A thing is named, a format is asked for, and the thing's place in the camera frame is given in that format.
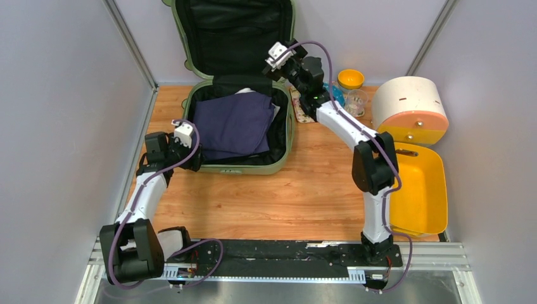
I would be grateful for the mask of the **navy blue garment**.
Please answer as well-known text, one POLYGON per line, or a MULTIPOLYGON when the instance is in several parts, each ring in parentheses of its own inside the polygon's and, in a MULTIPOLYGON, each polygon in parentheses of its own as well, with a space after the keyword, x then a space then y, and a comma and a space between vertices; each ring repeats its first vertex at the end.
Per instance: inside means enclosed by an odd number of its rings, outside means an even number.
POLYGON ((255 91, 197 102, 192 122, 203 156, 214 161, 268 152, 267 134, 279 110, 271 97, 255 91))

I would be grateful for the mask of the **green hard-shell suitcase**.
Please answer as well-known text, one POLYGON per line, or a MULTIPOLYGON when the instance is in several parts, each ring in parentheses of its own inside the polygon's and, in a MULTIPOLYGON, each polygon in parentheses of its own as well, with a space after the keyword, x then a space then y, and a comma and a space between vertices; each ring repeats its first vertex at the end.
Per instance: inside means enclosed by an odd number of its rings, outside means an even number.
POLYGON ((291 95, 283 82, 262 73, 269 49, 294 34, 292 1, 166 1, 186 54, 185 66, 197 75, 183 101, 192 120, 198 105, 249 87, 269 96, 276 114, 268 129, 268 151, 251 156, 202 160, 201 171, 270 175, 286 163, 294 140, 291 95))

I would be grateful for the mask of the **yellow plastic basin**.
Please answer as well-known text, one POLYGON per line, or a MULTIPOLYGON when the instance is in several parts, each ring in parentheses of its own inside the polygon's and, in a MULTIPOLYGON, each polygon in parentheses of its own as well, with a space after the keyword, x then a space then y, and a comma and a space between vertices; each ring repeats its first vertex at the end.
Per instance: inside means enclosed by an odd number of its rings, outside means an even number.
POLYGON ((401 189, 390 195, 390 224, 395 232, 424 238, 448 225, 448 195, 443 161, 435 151, 395 143, 401 189))

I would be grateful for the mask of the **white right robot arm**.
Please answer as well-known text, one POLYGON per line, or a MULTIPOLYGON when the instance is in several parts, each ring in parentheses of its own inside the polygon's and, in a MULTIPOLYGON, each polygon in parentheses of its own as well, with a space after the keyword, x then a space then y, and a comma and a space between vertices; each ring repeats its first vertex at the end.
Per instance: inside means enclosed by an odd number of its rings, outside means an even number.
POLYGON ((303 46, 296 41, 276 42, 268 51, 264 72, 288 80, 300 94, 303 113, 352 150, 351 176, 363 193, 365 210, 361 256, 365 263, 377 265, 394 247, 387 220, 389 196, 394 183, 400 181, 393 137, 366 127, 334 99, 333 88, 324 87, 321 60, 309 56, 303 46))

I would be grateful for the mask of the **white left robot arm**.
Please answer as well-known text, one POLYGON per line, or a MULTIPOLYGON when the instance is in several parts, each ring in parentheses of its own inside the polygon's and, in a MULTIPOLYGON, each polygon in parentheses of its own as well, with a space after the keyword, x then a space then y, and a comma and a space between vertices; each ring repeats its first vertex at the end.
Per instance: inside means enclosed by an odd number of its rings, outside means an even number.
POLYGON ((175 168, 199 169, 198 131, 150 133, 145 146, 132 197, 116 221, 99 232, 108 282, 121 289, 134 289, 160 277, 167 259, 184 263, 194 252, 184 226, 156 232, 151 221, 175 168))

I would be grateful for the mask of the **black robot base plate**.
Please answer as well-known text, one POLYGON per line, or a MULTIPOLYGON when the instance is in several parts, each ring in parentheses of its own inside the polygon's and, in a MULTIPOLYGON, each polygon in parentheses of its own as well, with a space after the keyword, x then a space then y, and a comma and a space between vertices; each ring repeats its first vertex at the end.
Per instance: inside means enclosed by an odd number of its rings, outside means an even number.
POLYGON ((197 276, 259 279, 340 279, 350 267, 403 266, 397 245, 373 257, 360 243, 245 239, 209 241, 168 262, 192 267, 197 276))

